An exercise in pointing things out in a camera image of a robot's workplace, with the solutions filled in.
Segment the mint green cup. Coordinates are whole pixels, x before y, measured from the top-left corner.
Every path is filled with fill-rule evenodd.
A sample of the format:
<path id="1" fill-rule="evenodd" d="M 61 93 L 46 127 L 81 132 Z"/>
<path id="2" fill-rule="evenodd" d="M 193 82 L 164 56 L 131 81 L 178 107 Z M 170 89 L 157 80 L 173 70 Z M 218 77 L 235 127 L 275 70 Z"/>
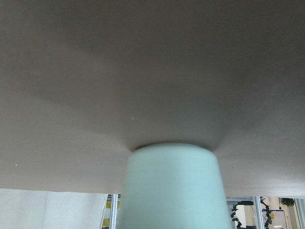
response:
<path id="1" fill-rule="evenodd" d="M 189 144 L 156 144 L 127 163 L 119 229 L 229 229 L 216 156 Z"/>

